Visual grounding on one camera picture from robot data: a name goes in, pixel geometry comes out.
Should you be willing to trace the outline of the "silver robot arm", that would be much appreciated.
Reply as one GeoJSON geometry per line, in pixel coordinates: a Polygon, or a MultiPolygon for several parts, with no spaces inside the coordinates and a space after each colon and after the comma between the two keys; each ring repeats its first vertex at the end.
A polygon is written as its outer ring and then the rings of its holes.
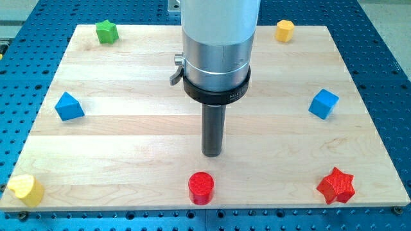
{"type": "Polygon", "coordinates": [[[171,85],[205,105],[227,105],[245,95],[259,0],[181,0],[183,51],[174,56],[171,85]]]}

